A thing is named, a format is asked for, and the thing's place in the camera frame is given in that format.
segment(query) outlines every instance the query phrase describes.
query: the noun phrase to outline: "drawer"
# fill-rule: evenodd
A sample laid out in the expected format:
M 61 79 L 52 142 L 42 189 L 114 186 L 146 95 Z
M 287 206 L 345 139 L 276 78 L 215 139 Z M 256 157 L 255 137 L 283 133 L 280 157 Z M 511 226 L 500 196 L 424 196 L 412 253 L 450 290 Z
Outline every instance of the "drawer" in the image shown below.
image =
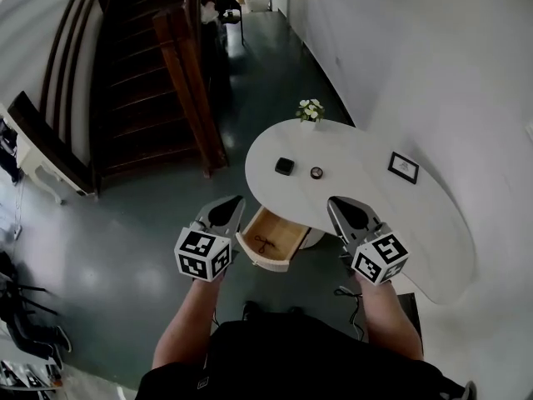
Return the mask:
M 236 234 L 236 238 L 256 265 L 284 273 L 308 232 L 309 227 L 287 221 L 261 207 L 246 229 Z M 264 242 L 258 238 L 267 239 L 274 246 L 267 244 L 264 251 L 259 252 Z

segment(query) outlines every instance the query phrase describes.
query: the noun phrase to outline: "person's left arm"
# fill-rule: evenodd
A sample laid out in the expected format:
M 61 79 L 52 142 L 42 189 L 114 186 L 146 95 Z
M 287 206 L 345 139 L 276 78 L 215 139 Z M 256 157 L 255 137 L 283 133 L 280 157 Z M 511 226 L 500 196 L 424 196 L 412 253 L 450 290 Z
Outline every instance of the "person's left arm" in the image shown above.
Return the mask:
M 169 363 L 205 362 L 222 279 L 223 275 L 213 282 L 192 282 L 185 301 L 157 343 L 152 369 Z

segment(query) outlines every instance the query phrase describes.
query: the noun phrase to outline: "door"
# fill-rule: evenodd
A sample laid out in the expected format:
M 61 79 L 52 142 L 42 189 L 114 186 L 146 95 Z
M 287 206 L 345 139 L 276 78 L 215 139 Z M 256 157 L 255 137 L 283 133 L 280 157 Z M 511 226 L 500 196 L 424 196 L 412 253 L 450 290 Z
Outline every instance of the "door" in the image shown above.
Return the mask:
M 306 40 L 306 0 L 287 0 L 287 21 L 298 37 Z

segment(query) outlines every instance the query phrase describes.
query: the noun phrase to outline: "white vase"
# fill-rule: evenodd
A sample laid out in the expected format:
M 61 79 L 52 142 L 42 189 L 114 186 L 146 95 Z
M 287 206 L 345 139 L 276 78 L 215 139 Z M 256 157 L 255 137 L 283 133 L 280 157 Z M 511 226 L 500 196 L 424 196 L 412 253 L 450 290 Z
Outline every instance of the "white vase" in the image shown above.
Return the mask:
M 301 129 L 304 132 L 311 132 L 315 130 L 316 128 L 316 122 L 310 122 L 309 120 L 304 120 L 301 122 Z

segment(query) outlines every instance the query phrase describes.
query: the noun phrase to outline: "dark green floor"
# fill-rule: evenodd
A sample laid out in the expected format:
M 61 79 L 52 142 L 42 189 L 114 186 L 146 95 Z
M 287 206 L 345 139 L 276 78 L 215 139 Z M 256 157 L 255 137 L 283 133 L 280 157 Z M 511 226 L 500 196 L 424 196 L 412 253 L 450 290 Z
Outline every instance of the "dark green floor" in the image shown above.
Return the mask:
M 65 361 L 83 371 L 136 388 L 151 365 L 162 331 L 178 309 L 191 279 L 177 271 L 174 244 L 202 205 L 231 194 L 247 200 L 243 224 L 259 208 L 244 173 L 247 150 L 263 130 L 292 118 L 303 98 L 317 98 L 326 118 L 343 122 L 328 86 L 277 12 L 244 17 L 228 26 L 233 98 L 220 114 L 222 139 L 231 166 L 202 176 L 190 162 L 124 177 L 98 202 L 60 186 L 67 204 L 59 207 L 30 182 L 16 197 L 24 232 L 15 250 L 22 281 L 47 288 L 34 295 L 57 309 L 74 350 Z M 220 322 L 241 316 L 251 299 L 272 311 L 301 306 L 352 336 L 354 308 L 334 297 L 339 284 L 354 288 L 337 256 L 340 242 L 325 236 L 301 251 L 285 274 L 254 267 L 240 254 L 223 283 Z

